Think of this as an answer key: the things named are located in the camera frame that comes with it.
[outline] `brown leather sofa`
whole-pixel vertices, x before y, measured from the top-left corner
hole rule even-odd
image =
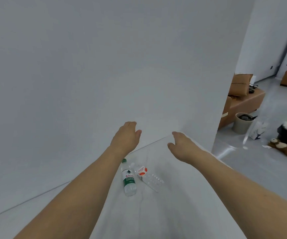
[[[235,114],[239,112],[251,113],[257,110],[265,96],[265,92],[261,89],[255,89],[253,94],[241,97],[228,96],[223,109],[219,128],[222,128],[232,122],[234,122]]]

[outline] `empty bottle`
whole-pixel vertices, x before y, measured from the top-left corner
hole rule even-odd
[[[134,181],[132,169],[130,168],[125,158],[122,160],[121,171],[122,171],[122,181],[124,184],[125,195],[132,196],[136,194],[137,185]]]
[[[159,192],[161,185],[164,181],[158,177],[155,173],[148,170],[145,166],[135,165],[132,163],[130,167],[134,168],[136,175],[151,189],[156,192]]]

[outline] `green and white label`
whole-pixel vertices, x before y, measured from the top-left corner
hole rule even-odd
[[[124,186],[131,183],[135,184],[131,169],[125,169],[122,171],[122,180],[124,182]]]

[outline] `person's left arm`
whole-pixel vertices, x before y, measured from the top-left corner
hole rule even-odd
[[[122,159],[136,148],[141,130],[126,122],[110,146],[67,185],[14,239],[88,239]]]

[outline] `water bottle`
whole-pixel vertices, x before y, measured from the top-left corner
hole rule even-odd
[[[125,195],[132,196],[136,194],[137,185],[133,178],[132,169],[130,168],[125,158],[122,160],[121,171],[122,171],[122,180],[124,184]]]
[[[156,192],[159,192],[160,187],[164,183],[164,181],[157,176],[155,173],[151,172],[145,166],[142,165],[135,165],[132,163],[130,167],[134,168],[134,172],[136,175],[151,189],[153,189]]]

